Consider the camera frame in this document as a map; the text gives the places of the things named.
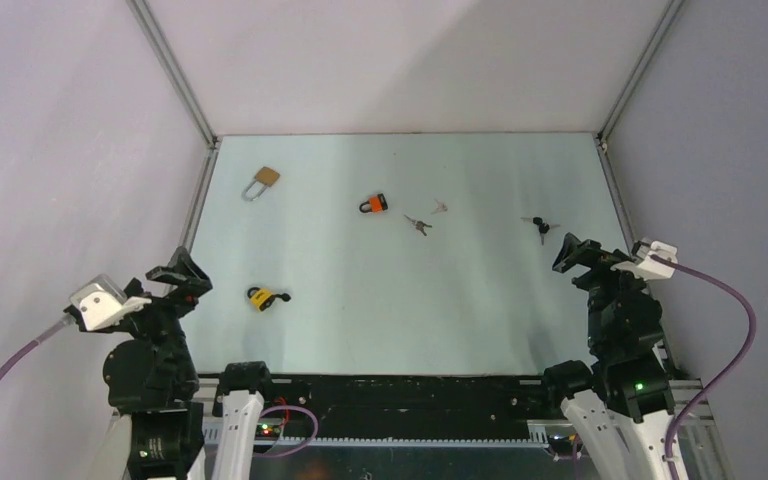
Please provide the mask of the yellow padlock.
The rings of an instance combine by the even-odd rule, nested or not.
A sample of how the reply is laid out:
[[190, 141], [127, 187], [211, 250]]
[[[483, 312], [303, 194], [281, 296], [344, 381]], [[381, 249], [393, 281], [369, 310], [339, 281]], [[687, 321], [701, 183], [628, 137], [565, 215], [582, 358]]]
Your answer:
[[275, 298], [275, 294], [272, 291], [257, 286], [249, 288], [246, 296], [249, 303], [260, 312], [268, 309], [274, 303]]

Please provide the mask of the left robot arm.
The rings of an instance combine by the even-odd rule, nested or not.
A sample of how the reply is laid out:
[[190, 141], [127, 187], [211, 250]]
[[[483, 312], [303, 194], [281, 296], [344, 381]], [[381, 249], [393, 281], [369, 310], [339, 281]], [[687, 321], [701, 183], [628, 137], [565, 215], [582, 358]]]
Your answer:
[[119, 417], [88, 476], [203, 479], [205, 405], [195, 398], [199, 376], [180, 320], [212, 282], [183, 246], [146, 278], [169, 285], [169, 291], [155, 296], [138, 279], [120, 288], [99, 275], [71, 295], [65, 310], [82, 332], [130, 336], [103, 363], [108, 403]]

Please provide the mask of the orange black padlock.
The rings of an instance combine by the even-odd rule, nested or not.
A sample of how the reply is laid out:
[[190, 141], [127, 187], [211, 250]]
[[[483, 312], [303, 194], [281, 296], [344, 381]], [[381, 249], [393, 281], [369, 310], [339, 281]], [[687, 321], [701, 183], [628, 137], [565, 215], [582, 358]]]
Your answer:
[[377, 214], [385, 212], [388, 209], [389, 204], [383, 193], [370, 196], [358, 206], [358, 210], [362, 214]]

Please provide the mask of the silver key bunch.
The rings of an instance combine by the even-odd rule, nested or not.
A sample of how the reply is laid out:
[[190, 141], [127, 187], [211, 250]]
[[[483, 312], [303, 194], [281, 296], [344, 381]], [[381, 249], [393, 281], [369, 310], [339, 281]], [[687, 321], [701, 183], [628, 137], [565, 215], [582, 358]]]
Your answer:
[[428, 224], [422, 220], [412, 218], [405, 215], [405, 219], [411, 224], [412, 228], [418, 231], [424, 237], [428, 236], [427, 230], [432, 228], [431, 224]]

